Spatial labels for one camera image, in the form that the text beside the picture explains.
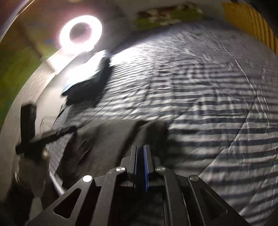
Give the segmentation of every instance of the wrinkled fabric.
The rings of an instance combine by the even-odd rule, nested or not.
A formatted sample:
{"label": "wrinkled fabric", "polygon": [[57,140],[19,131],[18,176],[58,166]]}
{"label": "wrinkled fabric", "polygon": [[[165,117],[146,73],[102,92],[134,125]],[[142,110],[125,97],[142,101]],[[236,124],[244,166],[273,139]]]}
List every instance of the wrinkled fabric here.
{"label": "wrinkled fabric", "polygon": [[[278,57],[219,21],[137,35],[111,58],[97,105],[67,107],[54,128],[98,119],[164,120],[163,165],[199,175],[251,225],[278,200]],[[69,137],[50,145],[54,173]]]}

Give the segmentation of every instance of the yellow object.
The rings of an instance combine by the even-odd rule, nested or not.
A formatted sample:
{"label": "yellow object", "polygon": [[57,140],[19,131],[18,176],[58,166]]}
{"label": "yellow object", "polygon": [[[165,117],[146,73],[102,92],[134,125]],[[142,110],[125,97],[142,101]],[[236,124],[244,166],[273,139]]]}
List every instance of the yellow object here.
{"label": "yellow object", "polygon": [[249,5],[222,4],[228,22],[261,40],[278,55],[278,39],[260,13]]}

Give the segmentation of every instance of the black metal frame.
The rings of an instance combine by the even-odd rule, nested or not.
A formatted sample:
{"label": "black metal frame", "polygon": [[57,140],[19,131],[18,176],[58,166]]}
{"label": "black metal frame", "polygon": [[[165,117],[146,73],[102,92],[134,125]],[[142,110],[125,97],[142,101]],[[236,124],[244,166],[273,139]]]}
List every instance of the black metal frame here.
{"label": "black metal frame", "polygon": [[[248,226],[249,224],[198,176],[176,175],[151,156],[149,145],[132,147],[121,166],[105,176],[80,179],[28,225],[117,225],[113,212],[115,190],[163,194],[165,226]],[[83,212],[90,219],[84,219]]]}
{"label": "black metal frame", "polygon": [[42,136],[35,136],[37,106],[35,104],[26,104],[21,106],[20,112],[20,130],[21,142],[16,146],[16,154],[24,154],[34,161],[41,160],[43,148],[48,143],[58,140],[69,133],[76,133],[77,127],[71,126],[61,130],[50,130]]}

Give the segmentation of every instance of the mattress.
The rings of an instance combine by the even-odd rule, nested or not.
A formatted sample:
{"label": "mattress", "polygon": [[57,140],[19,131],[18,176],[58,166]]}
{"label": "mattress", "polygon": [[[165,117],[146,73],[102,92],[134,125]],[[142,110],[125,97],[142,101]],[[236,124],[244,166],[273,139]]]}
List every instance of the mattress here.
{"label": "mattress", "polygon": [[[167,121],[163,165],[199,175],[251,225],[263,225],[278,200],[275,53],[229,24],[202,21],[136,35],[111,67],[98,104],[67,106],[53,127]],[[69,138],[49,145],[53,175]]]}

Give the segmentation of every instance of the silver bolt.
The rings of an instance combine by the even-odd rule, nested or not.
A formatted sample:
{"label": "silver bolt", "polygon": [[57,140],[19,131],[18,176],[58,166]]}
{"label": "silver bolt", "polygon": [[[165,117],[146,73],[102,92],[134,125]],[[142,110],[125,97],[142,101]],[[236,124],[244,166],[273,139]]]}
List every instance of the silver bolt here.
{"label": "silver bolt", "polygon": [[159,166],[156,168],[157,172],[164,172],[165,171],[165,167],[164,166]]}
{"label": "silver bolt", "polygon": [[92,179],[93,179],[93,177],[91,175],[86,175],[83,177],[84,182],[90,182]]}
{"label": "silver bolt", "polygon": [[116,168],[116,171],[119,172],[119,173],[121,173],[121,172],[124,172],[124,171],[125,171],[125,168],[124,168],[123,166],[118,166],[118,167]]}
{"label": "silver bolt", "polygon": [[192,181],[198,181],[199,180],[199,177],[197,175],[191,175],[189,178]]}

